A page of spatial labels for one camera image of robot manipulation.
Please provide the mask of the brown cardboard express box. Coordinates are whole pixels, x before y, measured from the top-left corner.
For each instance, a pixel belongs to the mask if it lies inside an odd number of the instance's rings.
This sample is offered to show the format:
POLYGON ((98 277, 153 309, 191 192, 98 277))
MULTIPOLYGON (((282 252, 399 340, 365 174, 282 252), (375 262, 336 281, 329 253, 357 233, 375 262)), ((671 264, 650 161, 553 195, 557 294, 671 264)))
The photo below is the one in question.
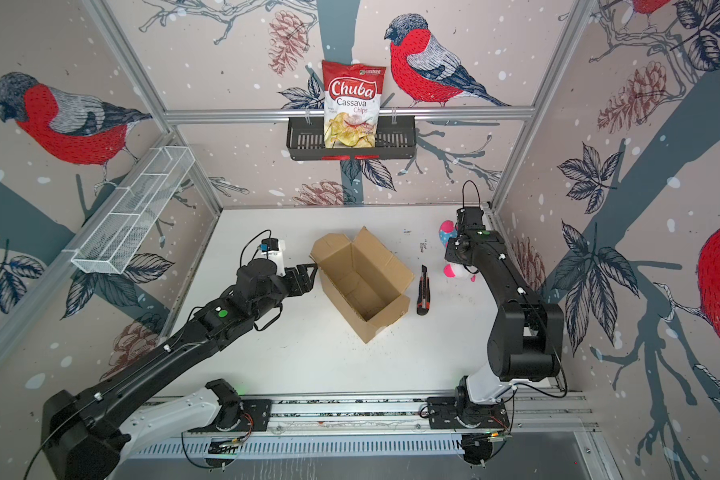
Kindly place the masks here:
POLYGON ((324 235, 311 258, 324 293, 363 343, 408 313, 414 273, 367 228, 353 239, 324 235))

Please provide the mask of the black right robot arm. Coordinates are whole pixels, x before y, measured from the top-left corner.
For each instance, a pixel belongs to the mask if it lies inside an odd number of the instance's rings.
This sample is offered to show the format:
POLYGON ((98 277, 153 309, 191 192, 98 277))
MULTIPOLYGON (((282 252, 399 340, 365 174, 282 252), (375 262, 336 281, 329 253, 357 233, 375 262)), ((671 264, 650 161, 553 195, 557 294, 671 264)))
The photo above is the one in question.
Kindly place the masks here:
POLYGON ((486 363, 463 377, 455 390, 456 411, 469 423, 518 389, 538 392, 538 382, 562 373, 562 309, 532 291, 504 239, 486 228, 483 215, 477 206, 459 208, 455 236, 447 241, 445 253, 447 262, 483 278, 497 307, 486 363))

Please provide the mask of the pink blue plush toy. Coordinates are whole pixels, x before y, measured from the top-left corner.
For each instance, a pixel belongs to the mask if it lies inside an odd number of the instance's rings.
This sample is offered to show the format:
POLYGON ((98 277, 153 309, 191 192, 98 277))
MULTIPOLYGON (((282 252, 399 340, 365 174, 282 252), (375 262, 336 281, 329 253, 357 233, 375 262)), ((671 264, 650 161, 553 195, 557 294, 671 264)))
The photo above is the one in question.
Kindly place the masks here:
MULTIPOLYGON (((439 238, 444 247, 448 246, 450 239, 457 236, 455 223, 451 220, 444 221, 439 227, 439 238)), ((450 279, 469 279, 476 281, 476 275, 471 273, 464 265, 447 261, 443 273, 450 279)))

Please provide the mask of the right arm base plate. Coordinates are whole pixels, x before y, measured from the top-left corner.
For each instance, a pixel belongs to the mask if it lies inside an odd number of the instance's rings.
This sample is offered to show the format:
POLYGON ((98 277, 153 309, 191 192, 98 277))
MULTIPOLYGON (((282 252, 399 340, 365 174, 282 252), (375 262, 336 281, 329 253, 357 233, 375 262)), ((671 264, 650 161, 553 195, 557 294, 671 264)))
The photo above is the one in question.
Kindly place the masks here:
POLYGON ((432 430, 508 430, 510 427, 504 403, 478 405, 467 401, 461 406, 455 397, 432 396, 426 399, 426 411, 432 430))

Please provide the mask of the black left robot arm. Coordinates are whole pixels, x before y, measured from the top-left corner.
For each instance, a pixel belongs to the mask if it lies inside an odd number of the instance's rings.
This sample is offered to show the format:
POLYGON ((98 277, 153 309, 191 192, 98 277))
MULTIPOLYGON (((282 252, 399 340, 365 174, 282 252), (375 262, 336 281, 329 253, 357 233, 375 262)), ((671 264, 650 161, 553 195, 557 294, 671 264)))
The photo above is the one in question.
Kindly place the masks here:
POLYGON ((191 429, 226 432, 253 428, 237 391, 225 380, 156 407, 145 404, 195 365, 256 329, 272 309, 314 286, 318 267, 299 264, 283 271, 256 258, 237 271, 237 281, 218 298, 193 311, 164 343, 116 375, 73 395, 61 390, 42 413, 40 453, 58 479, 105 479, 132 453, 191 429))

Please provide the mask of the red black utility knife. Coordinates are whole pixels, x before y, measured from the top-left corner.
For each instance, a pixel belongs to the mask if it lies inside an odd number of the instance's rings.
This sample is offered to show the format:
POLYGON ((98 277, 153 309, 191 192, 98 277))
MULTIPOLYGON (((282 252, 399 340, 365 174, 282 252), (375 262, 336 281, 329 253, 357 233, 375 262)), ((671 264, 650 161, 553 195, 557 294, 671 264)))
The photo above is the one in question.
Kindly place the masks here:
POLYGON ((420 316, 426 315, 430 310, 431 290, 428 268, 426 265, 421 266, 421 275, 418 283, 418 296, 416 304, 416 313, 420 316))

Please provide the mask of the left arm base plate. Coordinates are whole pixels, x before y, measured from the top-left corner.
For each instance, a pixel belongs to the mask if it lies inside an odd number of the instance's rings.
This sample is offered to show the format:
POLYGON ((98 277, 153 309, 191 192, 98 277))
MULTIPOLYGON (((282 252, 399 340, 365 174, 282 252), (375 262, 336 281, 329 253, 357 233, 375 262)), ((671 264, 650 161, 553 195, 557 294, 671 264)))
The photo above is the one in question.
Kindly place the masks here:
POLYGON ((267 430, 273 402, 270 399, 243 398, 234 406, 223 407, 207 426, 193 428, 190 433, 220 433, 240 435, 267 430))

